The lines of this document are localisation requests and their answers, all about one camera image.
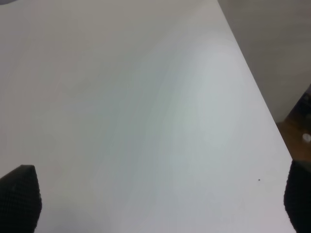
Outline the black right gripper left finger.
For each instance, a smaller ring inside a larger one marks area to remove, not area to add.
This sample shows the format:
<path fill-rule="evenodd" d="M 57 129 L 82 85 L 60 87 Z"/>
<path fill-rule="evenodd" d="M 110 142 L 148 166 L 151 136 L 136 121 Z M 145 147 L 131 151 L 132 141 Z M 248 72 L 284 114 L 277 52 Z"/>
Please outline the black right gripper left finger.
<path fill-rule="evenodd" d="M 20 165 L 0 179 L 0 231 L 33 233 L 42 210 L 33 165 Z"/>

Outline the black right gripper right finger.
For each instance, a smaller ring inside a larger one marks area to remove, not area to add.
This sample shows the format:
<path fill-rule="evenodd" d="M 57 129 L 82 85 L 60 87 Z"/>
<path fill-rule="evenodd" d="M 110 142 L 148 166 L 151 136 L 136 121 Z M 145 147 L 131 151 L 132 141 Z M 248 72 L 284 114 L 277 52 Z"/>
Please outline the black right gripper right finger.
<path fill-rule="evenodd" d="M 297 233 L 311 231 L 311 163 L 293 160 L 284 192 L 285 211 Z"/>

